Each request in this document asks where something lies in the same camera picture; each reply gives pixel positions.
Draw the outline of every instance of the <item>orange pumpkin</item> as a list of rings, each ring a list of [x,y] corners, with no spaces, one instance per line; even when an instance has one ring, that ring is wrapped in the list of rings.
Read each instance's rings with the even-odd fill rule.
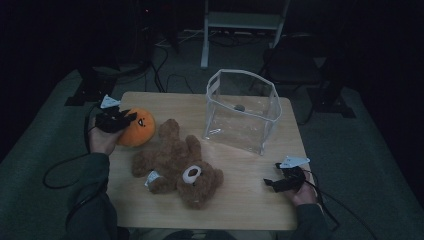
[[[132,108],[127,115],[134,112],[137,113],[137,118],[119,137],[118,145],[137,147],[149,141],[155,134],[156,123],[153,115],[142,108]]]

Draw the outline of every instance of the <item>white shelf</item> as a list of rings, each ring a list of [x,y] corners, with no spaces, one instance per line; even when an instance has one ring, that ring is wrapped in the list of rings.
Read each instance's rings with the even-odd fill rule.
[[[277,30],[280,15],[209,12],[209,27]]]
[[[209,12],[209,0],[205,0],[204,36],[200,67],[208,67],[209,61],[209,27],[244,28],[274,30],[274,47],[280,40],[285,16],[291,0],[285,0],[281,14],[256,14],[233,12]]]

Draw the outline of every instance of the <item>dark background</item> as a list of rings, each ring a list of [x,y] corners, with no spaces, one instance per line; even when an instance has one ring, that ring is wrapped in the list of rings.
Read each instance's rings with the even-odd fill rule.
[[[157,9],[172,10],[172,14],[155,18],[137,11],[137,6],[153,2],[158,4]],[[142,59],[142,51],[134,55],[128,46],[134,45],[135,32],[145,26],[162,32],[164,27],[172,31],[203,27],[203,1],[153,2],[0,1],[1,159],[57,82],[70,71],[81,64],[116,67],[130,58]],[[277,0],[264,2],[216,0],[211,1],[211,9],[275,13],[281,4]],[[285,29],[339,33],[351,69],[346,85],[360,93],[409,185],[423,203],[424,3],[358,0],[352,9],[351,3],[293,0]],[[138,47],[145,48],[143,42]]]

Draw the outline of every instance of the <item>black cable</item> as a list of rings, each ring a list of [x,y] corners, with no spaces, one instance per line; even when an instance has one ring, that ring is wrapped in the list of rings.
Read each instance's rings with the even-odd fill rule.
[[[186,36],[186,37],[178,36],[178,39],[182,39],[182,40],[179,40],[178,41],[178,44],[182,44],[184,42],[188,42],[188,41],[192,41],[192,40],[194,40],[194,41],[197,41],[197,40],[203,41],[203,37],[202,36],[198,36],[198,35],[200,35],[200,33],[201,33],[201,30],[197,30],[197,32],[195,32],[194,34],[191,34],[190,36]],[[155,46],[156,47],[164,47],[164,48],[172,47],[171,45],[163,45],[162,43],[165,42],[165,41],[167,41],[167,39],[166,38],[163,38],[158,43],[156,43]]]
[[[311,182],[305,181],[307,184],[309,184],[310,186],[312,186],[315,191],[318,194],[318,201],[320,202],[323,210],[329,215],[329,217],[335,221],[336,223],[336,227],[333,229],[336,230],[340,224],[338,223],[338,221],[335,219],[335,217],[328,211],[327,207],[325,206],[324,202],[322,201],[322,194],[324,194],[325,196],[331,198],[333,201],[335,201],[337,204],[339,204],[340,206],[342,206],[346,211],[348,211],[359,223],[362,224],[362,226],[365,227],[365,229],[371,234],[371,236],[373,237],[373,239],[377,240],[377,236],[375,235],[375,233],[371,230],[371,228],[368,226],[368,224],[362,220],[358,215],[356,215],[350,208],[348,208],[344,203],[342,203],[341,201],[337,200],[335,197],[331,196],[330,194],[322,191],[320,188],[318,188],[317,186],[315,186],[314,184],[312,184]]]
[[[50,167],[47,169],[47,171],[44,173],[44,176],[43,176],[43,185],[44,185],[45,187],[50,188],[50,189],[63,189],[63,188],[70,187],[70,186],[74,185],[75,183],[77,183],[77,182],[79,181],[79,179],[77,179],[77,180],[75,180],[75,181],[73,181],[73,182],[71,182],[71,183],[69,183],[69,184],[65,184],[65,185],[61,185],[61,186],[53,186],[53,185],[50,185],[50,184],[48,184],[48,183],[47,183],[47,177],[48,177],[48,175],[50,174],[50,172],[51,172],[51,171],[53,171],[55,168],[57,168],[57,167],[59,167],[59,166],[61,166],[61,165],[65,164],[65,163],[75,161],[75,160],[77,160],[77,159],[79,159],[79,158],[85,157],[85,156],[87,156],[88,154],[90,154],[90,143],[89,143],[89,140],[88,140],[88,133],[89,133],[89,132],[90,132],[90,131],[94,128],[94,127],[92,127],[92,128],[90,128],[90,129],[89,129],[89,128],[88,128],[88,126],[89,126],[89,124],[90,124],[90,115],[91,115],[91,112],[93,111],[93,109],[94,109],[95,107],[99,107],[99,103],[95,103],[95,104],[93,104],[93,105],[89,108],[89,110],[87,111],[87,113],[86,113],[86,115],[85,115],[85,119],[84,119],[84,143],[85,143],[85,147],[86,147],[86,149],[87,149],[87,153],[81,154],[81,155],[76,156],[76,157],[73,157],[73,158],[65,159],[65,160],[63,160],[63,161],[60,161],[60,162],[55,163],[55,164],[53,164],[52,166],[50,166]]]
[[[314,178],[315,186],[317,188],[319,188],[319,180],[318,180],[317,175],[315,175],[315,173],[313,173],[312,171],[309,171],[309,170],[303,169],[303,171],[308,172],[308,173],[310,173],[312,175],[312,177]]]
[[[90,202],[91,200],[93,200],[95,197],[97,197],[101,192],[106,191],[105,189],[107,188],[107,181],[104,182],[102,184],[102,186],[100,187],[100,189],[95,192],[92,195],[89,195],[88,197],[86,197],[85,199],[83,199],[82,201],[78,202],[77,204],[75,204],[71,211],[69,211],[68,215],[66,216],[66,222],[65,222],[65,227],[68,227],[69,222],[71,221],[72,217],[75,215],[75,213],[81,208],[83,207],[85,204],[87,204],[88,202]]]
[[[116,85],[124,85],[124,84],[128,84],[128,83],[132,83],[132,82],[136,82],[142,78],[145,78],[147,75],[147,71],[144,72],[144,74],[134,77],[134,78],[130,78],[128,80],[122,80],[122,79],[118,79],[118,81],[116,82]]]
[[[63,189],[63,188],[70,187],[70,186],[74,185],[75,183],[77,183],[79,181],[79,179],[77,179],[77,180],[75,180],[75,181],[73,181],[73,182],[71,182],[69,184],[66,184],[66,185],[53,186],[53,185],[50,185],[50,184],[47,183],[47,176],[50,174],[51,171],[53,171],[53,169],[57,168],[58,166],[60,166],[62,164],[65,164],[65,163],[68,163],[68,162],[72,162],[72,161],[77,160],[79,158],[85,157],[88,154],[89,153],[84,153],[84,154],[81,154],[81,155],[76,156],[76,157],[73,157],[73,158],[65,159],[65,160],[60,161],[60,162],[54,164],[53,166],[49,167],[47,169],[47,171],[44,173],[44,176],[43,176],[43,185],[45,187],[47,187],[47,188],[50,188],[50,189]]]
[[[99,74],[100,78],[115,79],[115,78],[120,78],[120,77],[137,76],[137,75],[143,76],[143,75],[147,74],[147,68],[148,68],[148,66],[146,66],[145,63],[140,63],[138,65],[138,67],[124,71],[124,72],[103,73],[103,72],[100,72],[100,71],[97,71],[97,70],[96,70],[96,72]]]
[[[165,88],[166,92],[168,92],[168,84],[169,84],[169,80],[170,80],[171,77],[181,77],[181,78],[183,78],[187,88],[190,90],[191,93],[194,93],[193,89],[191,89],[190,85],[187,82],[187,78],[182,76],[182,75],[178,75],[178,74],[171,74],[171,75],[168,76],[168,78],[166,79],[166,85],[165,85],[166,86],[166,88]]]
[[[159,71],[163,67],[163,65],[165,64],[166,60],[168,60],[168,51],[163,47],[159,47],[159,46],[156,46],[156,47],[165,52],[165,58],[163,59],[162,63],[159,65],[158,68],[156,68],[154,66],[153,62],[151,63],[151,66],[153,68],[154,75],[155,75],[154,76],[154,82],[155,82],[156,87],[158,88],[159,92],[166,92],[166,90],[162,86],[162,82],[161,82],[160,77],[159,77]]]
[[[250,35],[250,39],[247,42],[241,42],[240,39],[237,36],[231,36],[229,34],[219,34],[219,35],[214,35],[215,37],[222,37],[222,38],[227,38],[231,40],[230,44],[225,44],[225,43],[221,43],[215,40],[212,40],[212,37],[209,38],[209,42],[212,45],[216,45],[216,46],[220,46],[220,47],[228,47],[228,48],[233,48],[233,47],[240,47],[240,46],[245,46],[245,45],[250,45],[250,44],[257,44],[261,42],[261,38],[256,37],[255,35]]]

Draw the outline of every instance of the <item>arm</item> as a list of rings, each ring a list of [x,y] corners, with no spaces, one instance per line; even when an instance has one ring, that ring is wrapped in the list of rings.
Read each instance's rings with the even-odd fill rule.
[[[122,131],[109,134],[98,128],[89,132],[91,153],[68,199],[68,239],[118,239],[117,215],[106,194],[109,155]]]
[[[310,174],[304,172],[309,181]],[[325,222],[324,215],[318,205],[314,189],[303,183],[299,191],[286,191],[284,195],[296,207],[298,226],[291,240],[329,240],[331,232]]]

